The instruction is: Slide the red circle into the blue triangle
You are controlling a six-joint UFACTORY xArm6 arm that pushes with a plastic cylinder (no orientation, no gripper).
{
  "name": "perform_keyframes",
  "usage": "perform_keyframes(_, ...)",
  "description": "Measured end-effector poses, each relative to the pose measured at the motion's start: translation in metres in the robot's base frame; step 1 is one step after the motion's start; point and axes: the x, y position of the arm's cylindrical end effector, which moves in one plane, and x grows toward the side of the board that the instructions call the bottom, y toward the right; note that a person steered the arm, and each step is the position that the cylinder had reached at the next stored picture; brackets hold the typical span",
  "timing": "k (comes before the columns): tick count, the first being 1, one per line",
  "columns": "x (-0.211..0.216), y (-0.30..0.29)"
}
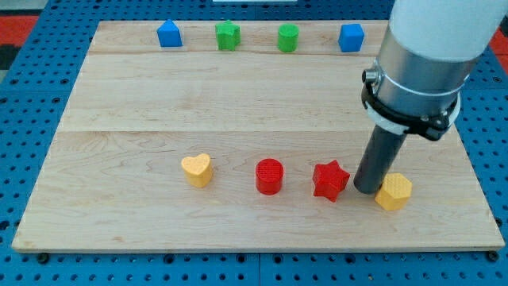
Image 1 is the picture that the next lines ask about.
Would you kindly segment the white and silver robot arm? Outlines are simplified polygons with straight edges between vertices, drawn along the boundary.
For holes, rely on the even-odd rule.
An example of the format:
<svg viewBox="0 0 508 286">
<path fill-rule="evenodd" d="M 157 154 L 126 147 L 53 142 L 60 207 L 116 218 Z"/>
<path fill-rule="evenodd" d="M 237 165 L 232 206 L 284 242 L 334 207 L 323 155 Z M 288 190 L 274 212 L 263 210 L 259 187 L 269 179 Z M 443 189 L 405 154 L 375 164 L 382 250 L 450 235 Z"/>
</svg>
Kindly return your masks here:
<svg viewBox="0 0 508 286">
<path fill-rule="evenodd" d="M 460 91 L 507 13 L 507 0 L 396 0 L 362 103 L 374 136 L 439 140 Z"/>
</svg>

